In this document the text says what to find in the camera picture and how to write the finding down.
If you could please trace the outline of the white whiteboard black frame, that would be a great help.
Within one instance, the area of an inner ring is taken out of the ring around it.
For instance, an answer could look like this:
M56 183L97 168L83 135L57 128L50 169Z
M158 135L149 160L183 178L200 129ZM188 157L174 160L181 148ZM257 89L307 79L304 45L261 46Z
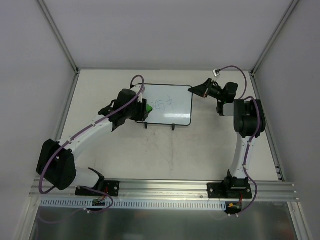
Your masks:
M140 124L189 126L192 121L193 94L190 85L145 84L143 98L152 107Z

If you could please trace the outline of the green whiteboard eraser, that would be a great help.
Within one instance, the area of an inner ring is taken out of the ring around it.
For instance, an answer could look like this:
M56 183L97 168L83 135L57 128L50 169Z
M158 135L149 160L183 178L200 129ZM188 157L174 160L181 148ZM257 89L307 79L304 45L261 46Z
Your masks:
M146 104L146 112L149 114L152 110L153 108L149 104Z

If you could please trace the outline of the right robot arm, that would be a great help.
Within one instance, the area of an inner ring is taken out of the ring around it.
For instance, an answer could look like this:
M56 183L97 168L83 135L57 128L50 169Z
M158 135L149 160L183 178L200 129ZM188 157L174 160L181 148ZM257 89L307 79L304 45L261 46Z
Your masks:
M266 129L266 119L260 100L249 96L236 99L238 84L228 82L223 88L213 79L188 89L202 98L217 100L216 111L220 116L233 117L236 133L234 158L226 177L220 183L207 184L210 199L251 199L253 197L249 181L249 165L257 139Z

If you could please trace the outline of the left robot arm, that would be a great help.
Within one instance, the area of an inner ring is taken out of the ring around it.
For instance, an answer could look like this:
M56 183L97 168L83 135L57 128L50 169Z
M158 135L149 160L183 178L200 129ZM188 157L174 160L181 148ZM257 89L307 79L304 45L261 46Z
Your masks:
M113 133L126 120L141 122L149 116L152 109L143 98L144 90L142 85L122 89L117 99L101 109L84 129L66 139L47 140L42 145L36 167L40 176L39 192L43 195L50 192L43 190L43 181L47 180L53 185L52 190L77 186L93 195L101 194L105 189L105 177L93 168L78 167L76 160L98 138Z

